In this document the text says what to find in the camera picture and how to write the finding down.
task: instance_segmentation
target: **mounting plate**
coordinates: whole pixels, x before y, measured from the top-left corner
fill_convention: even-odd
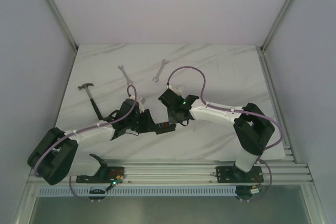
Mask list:
[[[244,174],[244,178],[242,179],[238,179],[235,176],[233,166],[217,166],[215,175],[217,182],[220,184],[264,182],[260,166],[253,166],[248,173]]]
[[[98,176],[86,176],[81,175],[77,176],[76,182],[79,184],[109,184],[114,180],[117,180],[118,175],[124,174],[124,167],[122,166],[108,166],[104,170],[104,174],[100,174],[100,178]]]

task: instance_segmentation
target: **hammer head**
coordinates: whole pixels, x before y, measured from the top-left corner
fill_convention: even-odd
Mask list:
[[[87,88],[88,86],[93,86],[93,83],[84,83],[82,86],[79,86],[78,89],[81,90]]]

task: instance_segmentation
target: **open-end wrench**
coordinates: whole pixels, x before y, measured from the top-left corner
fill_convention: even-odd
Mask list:
[[[166,60],[166,59],[163,59],[163,60],[162,60],[161,67],[160,67],[159,71],[157,72],[156,76],[153,78],[153,81],[155,81],[155,82],[158,82],[158,81],[159,81],[160,74],[161,74],[161,72],[162,72],[164,66],[165,66],[168,62],[169,62],[169,61]]]
[[[132,85],[133,81],[128,77],[128,75],[126,74],[125,70],[124,70],[124,65],[118,66],[118,68],[121,70],[121,72],[124,74],[126,80],[127,80],[127,85]]]

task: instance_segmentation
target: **white panel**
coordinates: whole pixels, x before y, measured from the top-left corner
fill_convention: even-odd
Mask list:
[[[285,0],[55,0],[78,44],[261,45]]]
[[[268,51],[280,105],[308,162],[330,223],[336,220],[336,0],[295,0]]]
[[[44,0],[0,0],[1,223],[12,223],[28,156],[54,124],[72,56]]]
[[[159,82],[153,76],[164,67]],[[85,91],[78,90],[82,83],[90,87],[103,115],[120,108],[127,98],[127,81],[118,66],[124,65],[134,81],[138,96],[146,98],[155,123],[167,122],[166,107],[158,97],[166,90],[168,76],[181,66],[194,66],[206,76],[204,99],[214,103],[242,106],[252,102],[267,116],[274,118],[263,71],[256,47],[252,45],[181,45],[181,44],[129,44],[81,45],[73,66],[71,78],[62,103],[57,126],[62,130],[81,129],[95,125],[97,116]],[[181,70],[171,80],[185,94],[198,95],[202,78],[197,71]],[[276,129],[269,144],[279,139]],[[188,127],[176,126],[176,131],[159,134],[144,133],[136,137],[125,134],[113,141],[91,146],[83,153],[95,153],[105,159],[155,160],[220,160],[235,161],[241,149],[232,127],[203,120],[190,120]],[[282,143],[262,155],[264,160],[283,159]]]

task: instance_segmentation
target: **white wall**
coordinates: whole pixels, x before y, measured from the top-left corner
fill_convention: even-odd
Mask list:
[[[289,132],[336,221],[336,0],[295,0],[267,52]]]
[[[0,219],[12,223],[27,158],[53,127],[73,53],[44,0],[0,0]]]
[[[55,0],[77,44],[261,45],[285,0]]]

